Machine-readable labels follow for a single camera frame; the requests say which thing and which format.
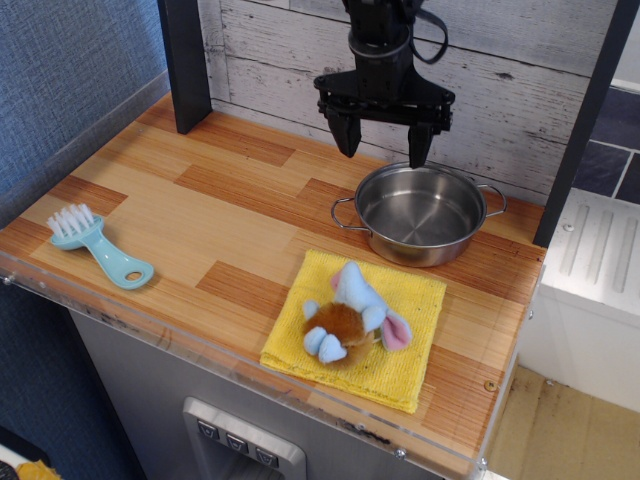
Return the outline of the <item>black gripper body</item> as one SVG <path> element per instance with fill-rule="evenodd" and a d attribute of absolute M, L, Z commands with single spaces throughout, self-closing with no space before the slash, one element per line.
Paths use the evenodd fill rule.
<path fill-rule="evenodd" d="M 353 70 L 321 75 L 314 86 L 319 111 L 336 132 L 356 131 L 363 120 L 451 128 L 455 95 L 423 78 L 409 50 L 385 58 L 357 56 Z"/>

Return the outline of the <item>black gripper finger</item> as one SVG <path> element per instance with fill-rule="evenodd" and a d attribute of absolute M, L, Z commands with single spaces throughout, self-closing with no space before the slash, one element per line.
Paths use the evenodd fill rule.
<path fill-rule="evenodd" d="M 434 136 L 433 124 L 416 124 L 409 127 L 409 165 L 412 169 L 421 168 L 426 163 Z"/>
<path fill-rule="evenodd" d="M 361 141 L 361 120 L 352 115 L 329 112 L 327 121 L 339 151 L 352 158 Z"/>

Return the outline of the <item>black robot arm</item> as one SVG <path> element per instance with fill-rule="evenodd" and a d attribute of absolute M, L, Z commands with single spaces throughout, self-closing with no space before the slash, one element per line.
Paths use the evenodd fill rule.
<path fill-rule="evenodd" d="M 414 60 L 432 65 L 449 45 L 446 24 L 420 1 L 346 1 L 349 48 L 356 68 L 314 80 L 319 112 L 326 118 L 340 152 L 351 158 L 361 141 L 361 121 L 409 127 L 409 165 L 426 162 L 433 137 L 451 127 L 453 92 L 423 78 Z M 424 58 L 414 44 L 415 21 L 439 28 L 439 51 Z"/>

